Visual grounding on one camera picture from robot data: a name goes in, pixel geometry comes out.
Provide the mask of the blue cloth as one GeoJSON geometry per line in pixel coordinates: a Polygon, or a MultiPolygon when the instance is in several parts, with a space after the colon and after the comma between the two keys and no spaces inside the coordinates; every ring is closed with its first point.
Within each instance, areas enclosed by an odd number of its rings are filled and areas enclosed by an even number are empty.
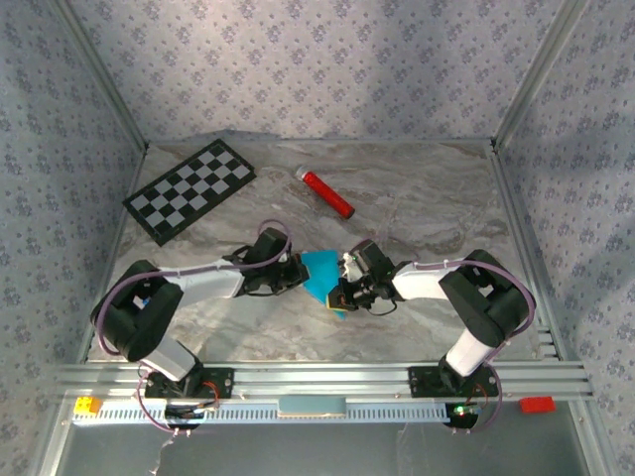
{"type": "Polygon", "coordinates": [[[301,261],[309,273],[304,289],[327,307],[328,294],[338,285],[340,278],[338,253],[335,250],[305,252],[301,254],[301,261]]]}

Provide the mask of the red tube with clear cap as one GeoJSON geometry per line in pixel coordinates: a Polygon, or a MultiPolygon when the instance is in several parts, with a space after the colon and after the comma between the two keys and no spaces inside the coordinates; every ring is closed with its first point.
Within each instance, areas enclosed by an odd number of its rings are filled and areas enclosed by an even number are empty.
{"type": "Polygon", "coordinates": [[[350,219],[355,213],[355,208],[312,170],[300,167],[296,176],[343,219],[350,219]]]}

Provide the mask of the black and white checkerboard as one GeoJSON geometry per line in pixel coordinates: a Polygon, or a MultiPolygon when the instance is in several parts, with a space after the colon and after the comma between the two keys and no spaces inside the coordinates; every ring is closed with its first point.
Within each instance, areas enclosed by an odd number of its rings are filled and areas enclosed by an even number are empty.
{"type": "Polygon", "coordinates": [[[163,246],[256,178],[255,168],[218,139],[123,201],[163,246]]]}

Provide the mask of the right controller board with LED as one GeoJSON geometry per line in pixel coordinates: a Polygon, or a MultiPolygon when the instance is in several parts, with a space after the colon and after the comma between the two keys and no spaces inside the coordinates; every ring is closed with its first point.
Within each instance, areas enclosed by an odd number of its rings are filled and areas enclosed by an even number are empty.
{"type": "Polygon", "coordinates": [[[452,429],[472,430],[481,414],[478,404],[446,404],[445,411],[448,421],[445,426],[452,429]]]}

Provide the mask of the red toy brick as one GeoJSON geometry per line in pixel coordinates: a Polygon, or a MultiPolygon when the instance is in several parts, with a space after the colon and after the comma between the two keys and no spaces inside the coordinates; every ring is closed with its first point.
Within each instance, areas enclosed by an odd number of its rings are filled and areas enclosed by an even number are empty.
{"type": "Polygon", "coordinates": [[[552,397],[526,397],[519,400],[521,412],[524,414],[547,414],[554,412],[557,407],[552,397]]]}

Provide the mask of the yellow toy brick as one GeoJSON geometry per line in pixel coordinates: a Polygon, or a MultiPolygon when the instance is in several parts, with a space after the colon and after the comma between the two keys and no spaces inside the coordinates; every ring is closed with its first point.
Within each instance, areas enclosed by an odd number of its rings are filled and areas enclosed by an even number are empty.
{"type": "Polygon", "coordinates": [[[74,402],[73,413],[76,416],[96,416],[99,414],[102,405],[102,400],[95,396],[77,397],[74,402]]]}

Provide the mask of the long aluminium base rail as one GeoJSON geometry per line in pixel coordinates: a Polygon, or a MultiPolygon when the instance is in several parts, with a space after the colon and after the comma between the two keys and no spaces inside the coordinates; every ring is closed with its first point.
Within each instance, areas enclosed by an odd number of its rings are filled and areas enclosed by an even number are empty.
{"type": "MultiPolygon", "coordinates": [[[[352,401],[409,400],[408,369],[436,363],[238,362],[232,368],[231,400],[272,401],[285,395],[337,395],[352,401]]],[[[584,366],[573,361],[503,361],[492,366],[507,401],[548,396],[589,400],[593,387],[584,366]]],[[[120,362],[65,365],[54,379],[62,392],[103,397],[130,396],[142,371],[120,362]]]]}

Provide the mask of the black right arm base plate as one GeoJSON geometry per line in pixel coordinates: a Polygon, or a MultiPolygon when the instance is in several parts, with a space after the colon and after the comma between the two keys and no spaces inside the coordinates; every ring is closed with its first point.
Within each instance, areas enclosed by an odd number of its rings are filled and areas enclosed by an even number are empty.
{"type": "Polygon", "coordinates": [[[460,377],[450,368],[414,366],[408,369],[413,398],[497,397],[499,390],[493,371],[480,366],[468,377],[460,377]]]}

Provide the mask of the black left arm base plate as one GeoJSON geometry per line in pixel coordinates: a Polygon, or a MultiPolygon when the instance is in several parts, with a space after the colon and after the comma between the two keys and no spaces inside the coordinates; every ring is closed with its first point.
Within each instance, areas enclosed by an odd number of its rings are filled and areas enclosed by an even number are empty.
{"type": "Polygon", "coordinates": [[[151,399],[229,399],[233,384],[232,368],[196,367],[179,381],[152,372],[145,384],[144,396],[151,399]]]}

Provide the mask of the aluminium right side rail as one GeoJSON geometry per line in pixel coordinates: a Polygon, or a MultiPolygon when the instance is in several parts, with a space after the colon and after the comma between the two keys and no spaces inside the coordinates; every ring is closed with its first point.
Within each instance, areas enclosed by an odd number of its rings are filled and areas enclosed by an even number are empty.
{"type": "Polygon", "coordinates": [[[547,270],[542,257],[535,255],[535,252],[540,248],[537,246],[533,228],[525,222],[525,205],[508,179],[495,139],[490,140],[488,157],[502,205],[509,220],[511,235],[521,263],[522,275],[537,303],[535,326],[541,334],[549,333],[551,336],[550,343],[540,339],[539,356],[543,360],[569,360],[570,355],[560,333],[557,316],[552,306],[547,270]]]}

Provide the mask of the slanted aluminium frame post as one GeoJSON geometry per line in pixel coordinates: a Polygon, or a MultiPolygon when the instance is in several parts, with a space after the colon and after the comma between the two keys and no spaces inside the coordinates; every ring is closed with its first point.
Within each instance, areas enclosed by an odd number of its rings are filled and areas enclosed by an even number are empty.
{"type": "Polygon", "coordinates": [[[589,0],[563,0],[492,139],[496,152],[513,138],[588,3],[589,0]]]}
{"type": "Polygon", "coordinates": [[[46,2],[60,21],[123,133],[137,150],[145,152],[147,141],[119,93],[115,81],[101,59],[89,33],[82,26],[69,1],[46,0],[46,2]]]}

